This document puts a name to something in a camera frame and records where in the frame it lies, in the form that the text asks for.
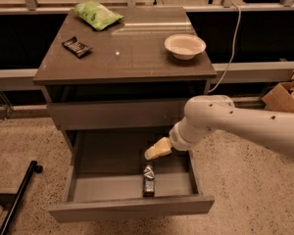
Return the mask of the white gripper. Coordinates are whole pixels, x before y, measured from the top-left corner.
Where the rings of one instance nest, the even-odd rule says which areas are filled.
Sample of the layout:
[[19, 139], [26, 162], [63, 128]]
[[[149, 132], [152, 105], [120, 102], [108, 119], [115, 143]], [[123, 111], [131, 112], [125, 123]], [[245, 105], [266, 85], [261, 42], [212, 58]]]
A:
[[172, 146], [178, 151], [188, 151], [203, 137], [203, 128], [195, 126], [186, 117], [170, 130], [169, 138], [163, 137], [144, 153], [146, 160], [166, 156], [172, 152]]

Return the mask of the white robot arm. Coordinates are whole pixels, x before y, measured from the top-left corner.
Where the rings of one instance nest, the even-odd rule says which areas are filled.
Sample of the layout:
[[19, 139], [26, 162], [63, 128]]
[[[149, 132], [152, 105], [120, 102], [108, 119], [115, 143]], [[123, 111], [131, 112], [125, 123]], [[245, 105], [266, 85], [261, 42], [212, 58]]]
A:
[[188, 151], [205, 136], [223, 130], [294, 158], [294, 114], [264, 110], [240, 109], [223, 95], [196, 96], [184, 106], [184, 117], [145, 151], [153, 160], [173, 149]]

